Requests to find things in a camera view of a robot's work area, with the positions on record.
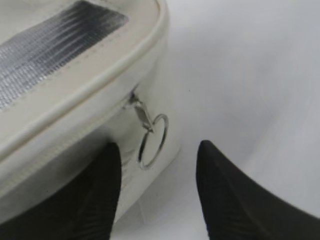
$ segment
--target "reflective strip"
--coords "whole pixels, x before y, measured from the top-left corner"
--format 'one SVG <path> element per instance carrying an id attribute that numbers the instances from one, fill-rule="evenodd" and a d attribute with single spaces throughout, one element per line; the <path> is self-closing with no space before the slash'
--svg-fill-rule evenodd
<path id="1" fill-rule="evenodd" d="M 0 110 L 128 22 L 80 0 L 0 45 Z"/>

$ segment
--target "white surface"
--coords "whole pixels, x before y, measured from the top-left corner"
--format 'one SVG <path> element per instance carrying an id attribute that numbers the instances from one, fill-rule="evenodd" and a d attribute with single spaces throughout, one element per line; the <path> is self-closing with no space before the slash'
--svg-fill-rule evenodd
<path id="1" fill-rule="evenodd" d="M 114 239 L 208 239 L 195 182 L 203 139 L 320 217 L 320 2 L 168 2 L 182 151 L 117 224 Z"/>

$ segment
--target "zipper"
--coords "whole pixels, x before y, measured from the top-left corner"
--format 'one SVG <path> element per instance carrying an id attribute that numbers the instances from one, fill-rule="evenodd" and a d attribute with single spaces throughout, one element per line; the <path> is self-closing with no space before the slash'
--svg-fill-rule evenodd
<path id="1" fill-rule="evenodd" d="M 5 196 L 20 183 L 27 180 L 30 176 L 32 176 L 35 172 L 40 170 L 50 161 L 58 157 L 63 151 L 76 144 L 79 140 L 92 133 L 98 127 L 102 126 L 111 117 L 119 113 L 121 110 L 124 111 L 125 107 L 128 106 L 128 103 L 130 102 L 131 96 L 131 94 L 126 96 L 105 114 L 81 126 L 81 128 L 77 132 L 70 134 L 68 137 L 62 140 L 61 144 L 54 146 L 52 149 L 48 150 L 46 154 L 40 156 L 37 160 L 32 161 L 30 165 L 10 176 L 9 179 L 7 179 L 6 183 L 1 184 L 2 186 L 0 187 L 0 198 Z"/>

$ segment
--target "metal clasp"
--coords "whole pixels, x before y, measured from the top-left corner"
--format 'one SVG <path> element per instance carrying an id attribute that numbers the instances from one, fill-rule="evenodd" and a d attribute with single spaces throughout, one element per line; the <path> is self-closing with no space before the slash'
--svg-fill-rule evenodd
<path id="1" fill-rule="evenodd" d="M 168 130 L 169 130 L 169 118 L 165 114 L 159 114 L 154 120 L 152 120 L 147 106 L 144 102 L 142 102 L 135 94 L 132 95 L 129 105 L 133 106 L 135 109 L 135 112 L 141 122 L 141 125 L 144 129 L 146 129 L 146 133 L 144 134 L 144 137 L 142 139 L 140 149 L 139 149 L 139 155 L 138 155 L 138 163 L 140 165 L 140 168 L 142 170 L 148 170 L 150 169 L 153 164 L 156 162 L 160 152 L 162 151 L 164 144 L 167 139 Z M 144 152 L 145 148 L 148 142 L 148 137 L 150 134 L 156 134 L 155 125 L 160 121 L 163 120 L 164 128 L 163 128 L 163 135 L 161 139 L 161 143 L 154 155 L 154 157 L 151 159 L 151 161 L 148 164 L 145 164 L 144 162 Z"/>

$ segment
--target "white leather bag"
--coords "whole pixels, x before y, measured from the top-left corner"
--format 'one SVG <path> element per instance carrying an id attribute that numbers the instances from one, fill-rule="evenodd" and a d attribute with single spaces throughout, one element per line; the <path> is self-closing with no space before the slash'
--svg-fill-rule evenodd
<path id="1" fill-rule="evenodd" d="M 0 223 L 119 145 L 116 219 L 179 151 L 165 0 L 0 0 Z"/>

